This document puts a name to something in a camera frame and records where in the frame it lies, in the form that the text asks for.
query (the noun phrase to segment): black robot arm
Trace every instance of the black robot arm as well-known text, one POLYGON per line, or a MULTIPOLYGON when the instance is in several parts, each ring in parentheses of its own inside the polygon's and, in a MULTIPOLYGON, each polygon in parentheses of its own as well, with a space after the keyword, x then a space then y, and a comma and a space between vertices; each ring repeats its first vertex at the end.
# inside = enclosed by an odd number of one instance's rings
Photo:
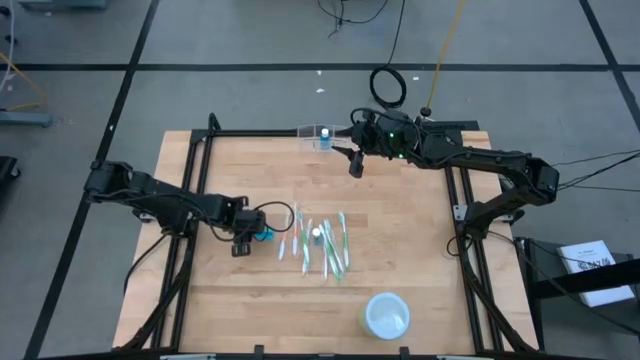
POLYGON ((90 202, 118 203, 132 207, 136 216, 151 215, 167 235, 188 236, 192 219, 232 233, 233 256, 249 255, 251 238, 265 229, 264 212, 247 209, 245 196, 194 194, 123 162, 94 161, 84 189, 90 202))
POLYGON ((459 130, 440 127, 438 123, 412 121, 395 110, 384 113, 358 108, 352 112, 353 126, 341 135, 348 135, 358 150, 334 147, 350 160, 349 173, 362 176, 364 155, 405 159, 421 169, 442 169, 454 166, 501 174, 513 186, 487 202, 476 201, 466 207, 464 234, 483 238, 496 218, 511 214, 520 207, 553 202, 556 198, 558 171, 542 159, 520 151, 476 149, 463 146, 459 130), (364 121, 353 115, 363 113, 364 121))

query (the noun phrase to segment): gray floor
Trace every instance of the gray floor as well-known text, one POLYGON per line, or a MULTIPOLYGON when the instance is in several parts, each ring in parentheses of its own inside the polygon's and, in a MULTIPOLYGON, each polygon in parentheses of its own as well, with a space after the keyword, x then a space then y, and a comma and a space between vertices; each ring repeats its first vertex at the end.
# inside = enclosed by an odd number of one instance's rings
MULTIPOLYGON (((381 2, 352 0, 347 15, 366 18, 381 2)), ((618 62, 640 63, 635 21, 640 3, 590 3, 618 62)), ((104 12, 51 16, 20 10, 16 62, 126 64, 148 4, 113 0, 104 12)), ((399 5, 390 1, 376 21, 345 26, 327 39, 333 20, 315 0, 163 0, 141 63, 382 62, 399 5)), ((453 1, 408 0, 395 61, 435 62, 454 11, 453 1)), ((8 32, 6 24, 0 29, 8 32)), ((5 43, 0 51, 7 52, 5 43)), ((469 1, 447 62, 606 63, 577 0, 469 1)), ((5 289, 0 357, 7 359, 24 354, 124 73, 28 75, 48 92, 56 121, 49 129, 0 128, 0 154, 18 157, 23 167, 0 212, 0 288, 5 289)), ((403 109, 415 114, 424 106, 433 73, 403 75, 408 80, 403 109)), ((368 76, 368 71, 138 72, 108 158, 152 172, 163 132, 203 127, 211 111, 224 128, 347 124, 351 109, 374 105, 368 76), (317 93, 319 88, 325 91, 317 93)), ((625 78, 640 93, 640 73, 625 78)), ((34 98, 18 78, 10 84, 2 107, 34 98)), ((495 147, 531 151, 550 162, 640 148, 640 132, 609 72, 444 72, 433 109, 438 120, 478 120, 495 147)), ((608 163, 563 168, 562 177, 608 163)), ((638 188, 639 170, 639 163, 629 163, 590 184, 638 188)), ((638 223, 640 201, 634 194, 566 190, 552 205, 527 208, 514 231, 561 244, 604 239, 613 251, 640 256, 638 223)), ((127 209, 91 208, 41 355, 110 348, 138 231, 127 209)), ((620 344, 629 349, 625 356, 638 352, 637 339, 627 335, 557 323, 546 325, 545 333, 553 353, 621 358, 612 350, 620 344)))

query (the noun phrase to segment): white cup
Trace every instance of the white cup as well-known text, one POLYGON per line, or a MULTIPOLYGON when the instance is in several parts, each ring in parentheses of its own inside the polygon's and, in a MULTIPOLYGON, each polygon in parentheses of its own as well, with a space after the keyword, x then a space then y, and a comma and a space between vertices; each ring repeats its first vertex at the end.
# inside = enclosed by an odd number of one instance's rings
POLYGON ((380 293, 369 300, 359 316, 360 325, 370 336, 395 340, 409 329, 411 312, 407 304, 394 293, 380 293))

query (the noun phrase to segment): yellow cable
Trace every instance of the yellow cable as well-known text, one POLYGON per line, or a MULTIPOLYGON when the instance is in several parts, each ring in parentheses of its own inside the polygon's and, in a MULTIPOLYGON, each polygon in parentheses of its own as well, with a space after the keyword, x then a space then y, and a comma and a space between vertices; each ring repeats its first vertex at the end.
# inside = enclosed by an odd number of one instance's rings
POLYGON ((10 107, 7 109, 7 111, 18 111, 18 110, 30 109, 33 107, 41 107, 41 106, 42 106, 41 103, 22 104, 22 105, 16 105, 14 107, 10 107))
POLYGON ((16 72, 16 74, 18 74, 21 78, 23 78, 24 81, 26 81, 33 88, 33 90, 35 90, 35 92, 37 92, 38 95, 40 96, 40 102, 38 103, 18 105, 18 106, 9 108, 7 110, 14 111, 14 110, 27 109, 27 108, 37 107, 37 106, 40 106, 40 107, 45 106, 47 103, 47 93, 44 90, 42 90, 38 85, 36 85, 36 83, 31 81, 31 79, 29 79, 27 75, 25 75, 22 71, 20 71, 20 69, 18 69, 11 61, 9 61, 9 59, 7 59, 7 57, 3 53, 0 53, 0 58, 2 58, 2 60, 4 60, 4 62, 6 62, 7 65, 11 66, 11 68, 16 72))
POLYGON ((429 93, 429 101, 427 101, 427 109, 431 109, 431 101, 433 100, 433 95, 436 93, 436 82, 438 82, 438 75, 440 74, 440 65, 444 60, 444 55, 447 53, 447 47, 449 47, 449 43, 451 42, 451 38, 453 37, 453 33, 456 32, 456 27, 458 26, 458 20, 460 20, 460 14, 462 14, 462 8, 466 3, 466 0, 458 1, 458 8, 456 9, 456 15, 453 17, 453 22, 451 23, 451 27, 449 28, 449 33, 447 34, 447 38, 442 45, 442 50, 440 50, 440 57, 438 58, 438 64, 436 65, 436 72, 433 75, 433 82, 431 83, 431 92, 429 93))

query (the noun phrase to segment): black floor stripe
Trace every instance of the black floor stripe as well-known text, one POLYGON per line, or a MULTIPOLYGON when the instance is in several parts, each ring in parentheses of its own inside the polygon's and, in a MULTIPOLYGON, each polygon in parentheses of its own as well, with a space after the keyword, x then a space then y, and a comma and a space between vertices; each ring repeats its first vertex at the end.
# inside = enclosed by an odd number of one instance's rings
MULTIPOLYGON (((135 73, 135 66, 140 61, 142 49, 144 48, 144 44, 147 40, 147 35, 149 34, 149 30, 151 29, 151 24, 153 23, 153 18, 156 14, 156 10, 158 9, 158 2, 159 0, 152 0, 149 4, 149 9, 147 10, 147 15, 144 19, 144 23, 142 24, 142 29, 140 29, 138 41, 136 42, 133 54, 131 55, 131 60, 129 61, 129 65, 122 81, 122 86, 120 86, 120 91, 118 92, 113 110, 111 111, 111 116, 109 117, 109 121, 105 128, 105 134, 102 137, 102 141, 100 142, 100 147, 98 148, 98 153, 96 155, 97 159, 104 159, 107 155, 107 152, 109 151, 109 146, 111 145, 113 134, 118 125, 118 120, 120 119, 122 108, 127 99, 129 88, 131 87, 131 81, 135 73)), ((38 320, 36 321, 35 328, 31 333, 31 339, 29 340, 29 344, 27 345, 27 349, 24 355, 25 359, 38 358, 40 350, 42 349, 42 344, 44 343, 47 335, 47 330, 49 329, 51 319, 53 318, 53 314, 56 309, 56 305, 58 304, 58 300, 60 299, 60 293, 62 292, 64 282, 67 278, 67 274, 69 273, 73 255, 75 254, 76 248, 78 246, 82 228, 84 227, 84 222, 89 212, 89 204, 86 202, 86 200, 87 196, 86 194, 83 194, 82 200, 73 219, 73 223, 71 224, 71 230, 69 231, 69 235, 67 236, 67 240, 64 244, 62 255, 60 256, 60 261, 58 262, 58 266, 56 267, 53 279, 51 280, 49 291, 47 292, 44 304, 42 305, 42 309, 40 310, 40 315, 38 316, 38 320)))
MULTIPOLYGON (((140 64, 138 71, 371 71, 383 64, 377 63, 315 63, 315 64, 140 64)), ((434 63, 392 64, 396 70, 434 71, 434 63)), ((604 64, 443 64, 441 71, 495 71, 495 72, 600 72, 610 70, 604 64)))
POLYGON ((636 68, 636 65, 618 65, 618 61, 616 57, 613 55, 613 51, 611 51, 611 46, 607 42, 607 38, 604 36, 604 32, 598 23, 598 19, 596 15, 593 13, 593 9, 591 5, 589 5, 589 1, 580 0, 580 6, 582 6, 582 10, 584 14, 587 16, 587 20, 589 21, 589 25, 591 25, 591 30, 593 30, 593 34, 600 45, 600 49, 602 49, 602 53, 604 54, 605 59, 607 59, 607 63, 611 67, 613 71, 613 76, 616 79, 616 83, 618 84, 618 88, 620 89, 620 93, 622 93, 622 97, 624 98, 627 107, 629 108, 629 112, 631 113, 631 117, 633 121, 636 123, 636 127, 640 130, 640 108, 638 108, 638 102, 636 101, 636 97, 629 88, 629 84, 624 77, 622 71, 631 71, 631 68, 636 68))
MULTIPOLYGON (((376 63, 281 63, 281 64, 138 64, 136 71, 371 71, 376 63)), ((128 64, 17 64, 24 71, 127 71, 128 64)), ((621 71, 638 72, 640 64, 617 65, 621 71)), ((434 63, 393 64, 400 71, 434 71, 434 63)), ((602 72, 613 70, 609 64, 443 64, 442 71, 486 72, 602 72)))

